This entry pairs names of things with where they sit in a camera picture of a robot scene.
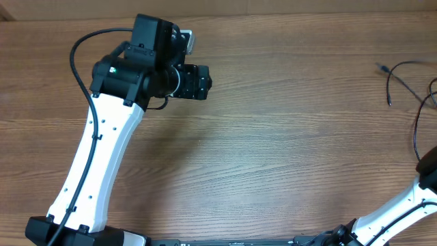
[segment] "wooden surface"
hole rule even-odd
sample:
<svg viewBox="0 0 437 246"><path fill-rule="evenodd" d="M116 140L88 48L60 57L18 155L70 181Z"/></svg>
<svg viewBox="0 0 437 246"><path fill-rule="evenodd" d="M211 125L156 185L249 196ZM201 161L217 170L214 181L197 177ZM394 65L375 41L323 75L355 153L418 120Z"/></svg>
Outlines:
<svg viewBox="0 0 437 246"><path fill-rule="evenodd" d="M198 37L189 63L210 67L207 101L171 99L148 111L115 181L109 225L153 238L289 238L364 216L415 175L419 103L398 83L385 98L374 62L437 55L437 13L172 18ZM70 169L87 103L68 53L81 36L133 19L0 23L0 245L29 245ZM91 68L127 33L95 37ZM397 71L424 96L435 67ZM153 105L161 101L153 100ZM437 144L424 109L419 152ZM393 245L435 245L437 217Z"/></svg>
<svg viewBox="0 0 437 246"><path fill-rule="evenodd" d="M0 0L18 21L437 10L435 0Z"/></svg>

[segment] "wooden table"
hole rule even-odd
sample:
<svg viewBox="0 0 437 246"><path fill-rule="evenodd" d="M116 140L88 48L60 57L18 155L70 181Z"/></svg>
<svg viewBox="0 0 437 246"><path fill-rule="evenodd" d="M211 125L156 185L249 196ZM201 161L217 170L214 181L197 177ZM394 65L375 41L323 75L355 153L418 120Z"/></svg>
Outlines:
<svg viewBox="0 0 437 246"><path fill-rule="evenodd" d="M171 99L148 111L113 189L108 224L152 238L290 238L364 216L404 190L417 160L419 102L398 82L385 98L375 62L437 55L437 13L173 18L198 37L189 63L210 67L207 101ZM0 23L0 244L29 245L70 169L87 103L68 53L81 36L133 19ZM93 38L76 65L93 64L127 33ZM397 74L420 95L436 67ZM153 105L160 100L154 99ZM424 109L419 152L437 144ZM393 245L435 245L437 217Z"/></svg>

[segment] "cable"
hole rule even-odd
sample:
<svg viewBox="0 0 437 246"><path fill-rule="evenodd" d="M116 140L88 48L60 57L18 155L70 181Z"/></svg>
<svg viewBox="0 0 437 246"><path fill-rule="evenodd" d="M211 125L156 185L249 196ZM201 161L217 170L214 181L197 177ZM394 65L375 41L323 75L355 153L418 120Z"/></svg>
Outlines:
<svg viewBox="0 0 437 246"><path fill-rule="evenodd" d="M401 221L403 218L407 217L414 211L418 210L419 208L425 208L427 205L435 205L437 206L437 203L435 202L421 202L420 204L416 205L414 208L411 208L406 213L392 221L390 224L388 224L385 228L382 228L379 233L377 233L367 244L366 246L370 246L372 243L375 243L376 239L378 239L380 236L382 236L386 231L388 231L391 227L393 227L397 222Z"/></svg>
<svg viewBox="0 0 437 246"><path fill-rule="evenodd" d="M417 115L416 115L416 121L414 123L414 135L413 135L412 142L413 142L413 146L414 146L414 153L416 154L418 161L421 160L421 157L419 156L419 152L417 151L417 125L419 124L419 117L421 116L421 111L422 111L423 105L425 105L426 100L429 97L433 96L434 94L437 94L437 92L432 92L432 94L429 94L428 96L425 97L425 99L423 99L421 106L419 107L419 111L417 112Z"/></svg>
<svg viewBox="0 0 437 246"><path fill-rule="evenodd" d="M378 66L378 68L379 68L381 71L390 74L390 68L388 68L387 66L381 65L381 64L379 64L378 62L376 63L376 65ZM417 98L417 100L419 100L419 102L422 101L422 98L421 98L419 95L417 95L416 92L415 92L413 89L411 89L411 87L408 86L407 83L405 83L405 81L404 81L403 79L399 78L398 76L394 75L393 73L392 73L391 75L392 75L395 79L397 79L399 82L401 82L401 84L404 85L405 88L407 88L407 89L408 89L408 90L409 90L409 91L410 91L410 92L411 92L411 93L412 93L412 94Z"/></svg>
<svg viewBox="0 0 437 246"><path fill-rule="evenodd" d="M429 83L429 95L431 95L432 102L437 107L436 99L434 98L434 93L432 92L432 84L437 81L437 78L433 79L431 83Z"/></svg>
<svg viewBox="0 0 437 246"><path fill-rule="evenodd" d="M403 62L399 62L398 64L396 64L390 71L389 71L389 75L387 76L387 83L386 83L386 93L387 93L387 103L389 104L389 106L392 105L391 103L391 97L390 97L390 92L389 92L389 83L390 83L390 77L393 74L394 69L396 69L398 66L402 65L402 64L420 64L423 63L424 61L403 61Z"/></svg>
<svg viewBox="0 0 437 246"><path fill-rule="evenodd" d="M81 192L83 183L85 182L85 179L88 175L88 171L89 171L89 167L91 166L91 162L93 160L93 156L94 156L94 152L96 151L96 144L97 144L97 139L98 139L98 118L97 118L97 112L96 112L96 108L94 106L93 100L91 99L91 96L89 95L87 88L85 87L85 85L83 84L77 70L76 70L76 66L74 65L74 54L76 53L77 47L79 47L79 45L85 41L86 39L90 38L90 37L94 37L98 34L102 34L102 33L109 33L109 32L113 32L113 31L132 31L132 28L110 28L110 29L103 29L103 30L99 30L99 31L95 31L92 33L89 33L85 36L83 36L82 38L80 38L79 40L76 41L76 43L74 43L73 47L71 48L70 51L70 67L71 67L71 71L73 72L74 77L77 80L77 83L79 84L79 87L81 88L83 94L85 95L87 101L88 101L88 105L89 105L89 110L91 110L91 114L93 115L93 121L94 121L94 133L93 133L93 141L91 143L91 149L89 150L89 155L88 155L88 160L87 163L85 165L85 168L83 169L83 173L81 176L81 179L79 180L79 183L77 184L77 188L76 191L74 192L73 198L71 199L70 205L67 208L66 214L64 215L61 223L59 224L58 229L56 230L56 232L54 233L54 235L52 236L52 238L50 239L50 241L48 242L47 246L53 246L55 241L57 240L57 238L59 237L59 235L61 234L62 229L64 228L64 226L67 224L67 220L70 217L72 211L74 211L74 204L77 201L77 198L79 196L79 193Z"/></svg>
<svg viewBox="0 0 437 246"><path fill-rule="evenodd" d="M319 233L317 236L314 236L310 241L308 241L308 242L306 242L306 243L300 243L300 244L297 244L296 246L307 245L307 244L309 244L309 243L310 243L310 245L311 245L311 244L314 243L314 241L316 240L316 238L318 238L319 236L323 236L323 235L326 235L326 234L332 234L332 233L333 233L332 230L330 230L330 231L325 231L325 232L321 232L321 233Z"/></svg>
<svg viewBox="0 0 437 246"><path fill-rule="evenodd" d="M164 109L167 106L167 104L169 104L169 97L165 96L164 99L165 99L165 102L161 106L159 106L157 108L147 108L147 109L149 109L149 110L161 110L161 109Z"/></svg>

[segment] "white ring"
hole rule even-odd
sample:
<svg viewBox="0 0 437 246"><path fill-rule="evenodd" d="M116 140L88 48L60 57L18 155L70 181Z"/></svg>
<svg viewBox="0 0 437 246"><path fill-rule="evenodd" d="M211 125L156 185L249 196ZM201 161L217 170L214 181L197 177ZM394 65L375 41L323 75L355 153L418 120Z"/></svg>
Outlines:
<svg viewBox="0 0 437 246"><path fill-rule="evenodd" d="M179 75L179 71L178 69L176 69L175 67L172 66L172 68L176 71L176 73L178 74L178 86L176 87L176 89L174 90L174 92L168 94L168 96L173 97L173 94L179 89L179 85L180 85L180 75Z"/></svg>

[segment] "wall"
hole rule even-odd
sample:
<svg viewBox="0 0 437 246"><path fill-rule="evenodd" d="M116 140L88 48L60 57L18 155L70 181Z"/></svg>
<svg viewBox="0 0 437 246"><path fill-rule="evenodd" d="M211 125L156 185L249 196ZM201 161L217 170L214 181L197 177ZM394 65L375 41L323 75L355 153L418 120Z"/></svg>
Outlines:
<svg viewBox="0 0 437 246"><path fill-rule="evenodd" d="M436 0L0 0L0 4L3 16L11 21L132 18L137 13L220 16L437 10Z"/></svg>

